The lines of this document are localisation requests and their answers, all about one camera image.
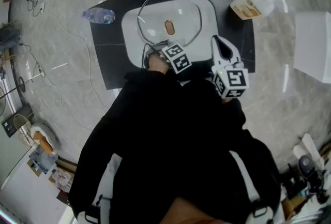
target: white box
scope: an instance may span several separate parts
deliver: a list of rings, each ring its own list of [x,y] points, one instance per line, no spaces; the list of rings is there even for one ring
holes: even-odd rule
[[[295,16],[294,68],[331,83],[331,14],[301,12]]]

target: electrical outlet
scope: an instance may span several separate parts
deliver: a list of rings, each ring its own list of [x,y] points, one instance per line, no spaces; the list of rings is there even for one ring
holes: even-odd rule
[[[43,14],[43,11],[45,9],[45,3],[40,4],[40,13]]]

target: black device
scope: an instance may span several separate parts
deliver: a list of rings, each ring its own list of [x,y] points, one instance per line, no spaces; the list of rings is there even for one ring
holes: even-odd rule
[[[27,103],[24,106],[22,106],[18,111],[16,111],[13,115],[9,116],[4,121],[2,121],[1,122],[2,127],[4,128],[8,137],[11,137],[17,131],[14,125],[14,118],[17,114],[25,116],[30,121],[30,123],[32,122],[32,118],[34,117],[31,106]]]
[[[316,170],[313,160],[308,155],[304,155],[300,158],[298,167],[302,176],[308,182],[309,192],[319,196],[323,191],[324,180],[322,173]]]

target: water bottle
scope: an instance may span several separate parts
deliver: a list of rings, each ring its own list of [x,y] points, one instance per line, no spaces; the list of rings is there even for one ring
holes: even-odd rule
[[[83,11],[82,17],[88,19],[91,23],[110,24],[115,20],[115,13],[103,8],[92,8]]]

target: hand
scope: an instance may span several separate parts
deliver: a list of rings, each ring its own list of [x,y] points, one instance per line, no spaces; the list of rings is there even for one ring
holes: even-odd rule
[[[232,100],[232,98],[225,98],[225,99],[222,99],[223,103],[230,102],[231,100]]]
[[[166,74],[169,66],[158,55],[152,54],[149,56],[149,69],[151,71],[159,71]]]

